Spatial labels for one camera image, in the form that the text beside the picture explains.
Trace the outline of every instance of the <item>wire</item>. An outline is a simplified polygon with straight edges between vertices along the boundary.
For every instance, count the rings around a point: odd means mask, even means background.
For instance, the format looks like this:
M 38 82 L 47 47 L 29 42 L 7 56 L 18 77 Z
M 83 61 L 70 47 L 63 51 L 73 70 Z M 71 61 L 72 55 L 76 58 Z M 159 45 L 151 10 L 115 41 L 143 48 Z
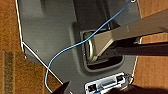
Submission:
M 96 92 L 96 93 L 93 93 L 93 94 L 101 94 L 101 92 Z
M 48 68 L 47 68 L 47 71 L 46 71 L 46 75 L 45 75 L 45 86 L 46 86 L 46 88 L 52 93 L 52 91 L 51 91 L 51 89 L 48 87 L 48 85 L 47 85 L 47 75 L 48 75 L 48 70 L 49 70 L 49 68 L 50 68 L 50 66 L 51 66 L 51 63 L 53 62 L 53 60 L 57 57 L 57 56 L 59 56 L 60 54 L 62 54 L 63 52 L 65 52 L 65 51 L 67 51 L 67 50 L 69 50 L 69 49 L 71 49 L 71 48 L 74 48 L 74 47 L 76 47 L 76 46 L 78 46 L 78 45 L 81 45 L 81 44 L 83 44 L 83 43 L 85 43 L 86 41 L 88 41 L 91 37 L 93 37 L 100 29 L 102 29 L 107 23 L 109 23 L 111 20 L 113 20 L 116 16 L 118 16 L 124 9 L 125 9 L 125 7 L 131 2 L 132 0 L 129 0 L 123 7 L 122 7 L 122 9 L 119 11 L 119 12 L 117 12 L 113 17 L 111 17 L 108 21 L 106 21 L 103 25 L 101 25 L 91 36 L 89 36 L 87 39 L 85 39 L 84 41 L 82 41 L 82 42 L 79 42 L 79 43 L 77 43 L 77 44 L 75 44 L 75 45 L 72 45 L 72 46 L 70 46 L 70 47 L 67 47 L 67 48 L 65 48 L 65 49 L 63 49 L 62 51 L 60 51 L 59 53 L 57 53 L 51 60 L 50 60 L 50 62 L 49 62 L 49 64 L 48 64 Z

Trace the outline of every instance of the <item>gray plastic panel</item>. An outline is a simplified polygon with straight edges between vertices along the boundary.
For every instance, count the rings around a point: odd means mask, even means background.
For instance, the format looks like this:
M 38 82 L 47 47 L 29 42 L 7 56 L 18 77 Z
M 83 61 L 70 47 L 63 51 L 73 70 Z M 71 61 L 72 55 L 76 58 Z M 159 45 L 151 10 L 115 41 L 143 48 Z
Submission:
M 108 2 L 112 16 L 127 0 Z M 45 64 L 48 65 L 52 57 L 62 49 L 81 41 L 80 32 L 76 32 L 78 29 L 73 0 L 18 0 L 18 5 L 23 41 Z M 121 26 L 138 19 L 140 14 L 137 3 L 131 3 L 115 18 Z M 28 50 L 25 53 L 33 56 Z M 90 81 L 120 72 L 133 74 L 135 61 L 136 56 L 124 56 L 120 67 L 88 72 L 83 63 L 82 47 L 78 46 L 56 58 L 50 69 L 62 82 L 72 81 L 71 90 L 74 94 L 84 94 L 84 85 Z

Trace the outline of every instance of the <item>gray surface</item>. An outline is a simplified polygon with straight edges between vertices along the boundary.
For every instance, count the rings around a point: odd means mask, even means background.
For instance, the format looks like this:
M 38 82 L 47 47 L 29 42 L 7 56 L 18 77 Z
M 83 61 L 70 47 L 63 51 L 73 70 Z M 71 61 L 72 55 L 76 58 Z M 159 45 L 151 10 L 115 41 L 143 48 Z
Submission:
M 57 52 L 80 41 L 80 32 L 74 32 L 76 17 L 72 0 L 18 1 L 23 41 L 33 51 L 38 50 L 36 54 L 47 65 Z M 111 16 L 118 12 L 126 1 L 120 0 L 122 3 L 110 5 Z M 132 3 L 116 21 L 124 25 L 137 19 L 140 19 L 137 3 Z M 116 69 L 88 72 L 84 67 L 81 50 L 81 46 L 69 50 L 56 58 L 51 65 L 51 70 L 62 82 L 72 81 L 71 90 L 74 94 L 84 94 L 84 84 L 87 82 L 119 72 L 133 73 L 135 56 L 125 56 L 122 66 Z

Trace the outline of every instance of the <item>blue cable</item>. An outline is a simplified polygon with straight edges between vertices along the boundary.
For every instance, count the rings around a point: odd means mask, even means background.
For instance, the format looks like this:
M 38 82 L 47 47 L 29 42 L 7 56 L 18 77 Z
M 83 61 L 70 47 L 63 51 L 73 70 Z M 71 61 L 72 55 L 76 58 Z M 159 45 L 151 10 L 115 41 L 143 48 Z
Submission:
M 74 47 L 76 47 L 76 46 L 78 46 L 78 45 L 81 45 L 81 44 L 83 44 L 83 43 L 85 43 L 86 41 L 88 41 L 91 37 L 93 37 L 100 29 L 102 29 L 107 23 L 109 23 L 111 20 L 113 20 L 117 15 L 119 15 L 124 9 L 125 9 L 125 7 L 131 2 L 132 0 L 129 0 L 124 6 L 123 6 L 123 8 L 119 11 L 119 12 L 117 12 L 113 17 L 111 17 L 108 21 L 106 21 L 103 25 L 101 25 L 100 27 L 99 27 L 99 29 L 97 29 L 91 36 L 89 36 L 87 39 L 85 39 L 84 41 L 82 41 L 82 42 L 79 42 L 79 43 L 77 43 L 77 44 L 75 44 L 75 45 L 72 45 L 72 46 L 70 46 L 70 47 L 67 47 L 67 48 L 65 48 L 65 49 L 63 49 L 62 51 L 60 51 L 59 53 L 57 53 L 51 60 L 50 60 L 50 63 L 49 63 L 49 65 L 48 65 L 48 68 L 47 68 L 47 71 L 46 71 L 46 75 L 45 75 L 45 86 L 46 86 L 46 88 L 52 93 L 52 91 L 51 91 L 51 89 L 48 87 L 48 85 L 47 85 L 47 75 L 48 75 L 48 71 L 49 71 L 49 68 L 50 68 L 50 65 L 51 65 L 51 63 L 53 62 L 53 60 L 57 57 L 57 56 L 59 56 L 61 53 L 63 53 L 63 52 L 65 52 L 65 51 L 67 51 L 67 50 L 69 50 L 69 49 L 71 49 L 71 48 L 74 48 Z
M 93 93 L 93 94 L 101 94 L 101 92 L 96 92 L 96 93 Z

